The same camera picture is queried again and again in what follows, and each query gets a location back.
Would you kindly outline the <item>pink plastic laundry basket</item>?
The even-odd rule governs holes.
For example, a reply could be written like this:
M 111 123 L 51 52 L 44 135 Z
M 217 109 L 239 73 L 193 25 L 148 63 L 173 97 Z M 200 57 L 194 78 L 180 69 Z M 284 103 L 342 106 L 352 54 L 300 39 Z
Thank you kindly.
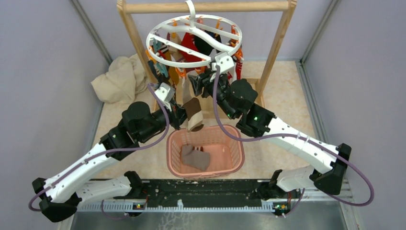
M 237 172 L 245 162 L 243 144 L 219 126 L 197 132 L 180 129 L 167 139 L 167 167 L 176 177 L 200 179 Z

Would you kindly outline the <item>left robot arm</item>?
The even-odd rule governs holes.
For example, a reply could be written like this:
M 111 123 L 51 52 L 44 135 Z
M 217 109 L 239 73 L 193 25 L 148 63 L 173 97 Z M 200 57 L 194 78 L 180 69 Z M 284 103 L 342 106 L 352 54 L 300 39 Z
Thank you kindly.
M 60 222 L 88 203 L 139 198 L 144 186 L 135 171 L 105 181 L 93 180 L 93 176 L 134 151 L 152 147 L 152 144 L 143 147 L 139 144 L 158 134 L 164 138 L 170 126 L 179 129 L 186 118 L 186 110 L 174 101 L 169 103 L 169 108 L 159 108 L 153 113 L 145 102 L 130 104 L 122 112 L 118 125 L 78 161 L 51 178 L 37 178 L 32 182 L 36 195 L 29 203 L 30 210 L 40 211 L 51 222 Z

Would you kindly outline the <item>red patterned sock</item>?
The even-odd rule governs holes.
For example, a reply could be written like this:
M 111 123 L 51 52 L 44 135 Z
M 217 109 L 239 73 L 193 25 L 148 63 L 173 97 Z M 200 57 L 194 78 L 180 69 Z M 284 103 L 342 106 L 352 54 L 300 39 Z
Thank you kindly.
M 239 48 L 238 51 L 233 55 L 233 60 L 235 61 L 235 74 L 236 74 L 236 79 L 240 80 L 241 79 L 241 71 L 242 71 L 242 66 L 243 66 L 243 52 L 242 49 Z

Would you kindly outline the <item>wooden hanger rack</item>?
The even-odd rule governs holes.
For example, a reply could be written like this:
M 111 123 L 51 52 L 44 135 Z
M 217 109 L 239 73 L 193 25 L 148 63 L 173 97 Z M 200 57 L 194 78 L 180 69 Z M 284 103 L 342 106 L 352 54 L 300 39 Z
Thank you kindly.
M 148 60 L 155 60 L 167 66 L 191 69 L 207 66 L 211 61 L 208 55 L 199 53 L 193 49 L 176 44 L 170 40 L 158 37 L 155 31 L 163 28 L 170 33 L 185 32 L 196 35 L 206 41 L 213 48 L 226 52 L 228 55 L 237 53 L 242 43 L 242 31 L 238 25 L 229 19 L 216 16 L 216 12 L 282 12 L 282 16 L 275 34 L 262 76 L 260 79 L 249 79 L 259 94 L 256 100 L 264 105 L 263 92 L 269 75 L 279 53 L 286 31 L 289 27 L 297 2 L 295 0 L 284 1 L 240 1 L 240 2 L 200 2 L 193 4 L 191 0 L 184 3 L 127 3 L 125 0 L 117 1 L 117 10 L 126 27 L 141 63 L 146 70 L 147 76 L 152 78 Z M 133 20 L 134 14 L 152 13 L 182 13 L 187 15 L 175 17 L 161 22 L 148 33 L 146 41 L 142 42 L 138 29 Z M 173 46 L 178 50 L 193 55 L 197 62 L 174 62 L 160 58 L 149 50 L 149 42 L 156 39 L 166 45 Z

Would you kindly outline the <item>beige brown sock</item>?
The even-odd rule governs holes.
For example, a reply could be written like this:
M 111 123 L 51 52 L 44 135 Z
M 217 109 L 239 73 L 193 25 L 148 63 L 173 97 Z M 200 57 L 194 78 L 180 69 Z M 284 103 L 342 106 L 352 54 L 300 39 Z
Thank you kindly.
M 183 108 L 187 115 L 187 130 L 189 132 L 197 132 L 204 126 L 203 112 L 200 101 L 196 97 L 192 97 L 190 92 L 190 80 L 187 77 L 182 78 L 182 102 Z

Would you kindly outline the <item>grey sock with striped cuff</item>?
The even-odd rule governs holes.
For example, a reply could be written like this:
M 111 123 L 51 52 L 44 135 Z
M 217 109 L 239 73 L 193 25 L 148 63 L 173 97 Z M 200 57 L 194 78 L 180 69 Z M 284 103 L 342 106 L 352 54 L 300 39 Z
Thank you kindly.
M 184 165 L 206 171 L 210 165 L 211 155 L 208 152 L 196 149 L 192 145 L 183 145 L 180 152 L 180 159 Z

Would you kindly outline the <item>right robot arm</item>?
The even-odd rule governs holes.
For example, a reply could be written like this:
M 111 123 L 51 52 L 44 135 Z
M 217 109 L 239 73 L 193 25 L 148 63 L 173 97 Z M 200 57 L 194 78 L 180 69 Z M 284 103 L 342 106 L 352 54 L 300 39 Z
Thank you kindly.
M 216 103 L 230 119 L 239 119 L 236 128 L 241 133 L 263 139 L 298 156 L 309 165 L 294 170 L 276 170 L 270 183 L 270 193 L 283 197 L 298 188 L 317 188 L 328 195 L 339 195 L 352 148 L 314 139 L 283 122 L 270 110 L 255 103 L 258 93 L 246 79 L 228 81 L 222 74 L 214 82 L 215 72 L 189 75 L 193 92 L 203 98 L 216 97 Z

